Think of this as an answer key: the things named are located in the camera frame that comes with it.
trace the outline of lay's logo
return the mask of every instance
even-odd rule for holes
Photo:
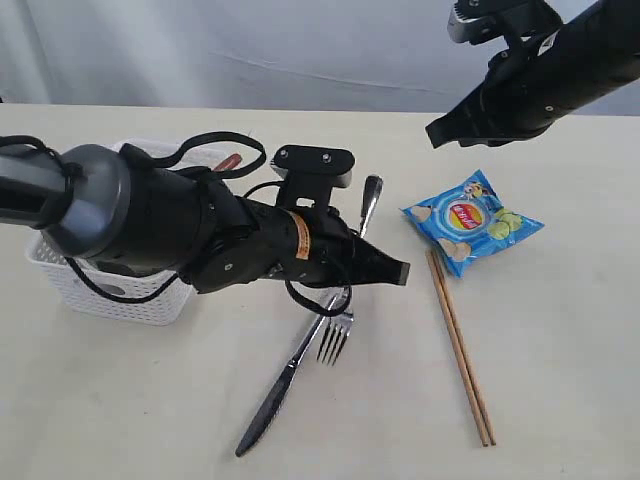
[[[482,225],[482,213],[470,203],[457,203],[449,212],[449,221],[459,230],[473,230]]]

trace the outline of chopsticks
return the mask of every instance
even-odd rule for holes
[[[444,272],[440,265],[440,259],[438,254],[434,250],[427,250],[427,262],[431,269],[431,275],[433,277],[433,283],[438,292],[438,298],[440,300],[440,306],[442,307],[442,313],[444,315],[445,323],[447,324],[447,330],[449,331],[449,337],[451,338],[451,345],[453,346],[453,352],[458,362],[458,369],[462,376],[462,382],[464,383],[464,389],[467,392],[469,399],[469,405],[471,405],[471,413],[473,419],[476,422],[478,433],[480,434],[480,440],[483,447],[488,447],[489,444],[495,445],[495,435],[493,434],[493,427],[489,420],[489,414],[480,392],[480,387],[475,378],[471,361],[467,355],[467,349],[464,345],[462,333],[458,325],[458,319],[456,312],[453,308],[453,300],[447,287]]]

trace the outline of table surface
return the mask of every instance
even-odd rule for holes
[[[311,317],[258,281],[149,327],[74,313],[0,227],[0,472],[7,479],[589,479],[640,475],[637,275],[640,118],[572,117],[500,149],[434,151],[426,114],[0,106],[3,135],[64,151],[125,138],[250,133],[356,157],[333,203],[351,225],[366,175],[385,180],[368,239],[411,262],[408,285],[355,290],[338,365],[311,357],[261,442],[235,447]],[[498,446],[481,448],[426,242],[399,208],[482,168],[546,228],[451,281]],[[264,167],[229,182],[273,179]],[[269,192],[260,192],[270,198]]]

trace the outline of white backdrop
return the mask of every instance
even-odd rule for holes
[[[0,0],[5,101],[449,110],[501,41],[449,40],[454,0]],[[552,0],[565,20],[593,0]],[[583,112],[640,114],[640,84]]]

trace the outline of potato chip packaging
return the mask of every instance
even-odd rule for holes
[[[476,258],[512,247],[544,225],[506,209],[478,170],[464,183],[403,210],[444,253],[457,277]]]

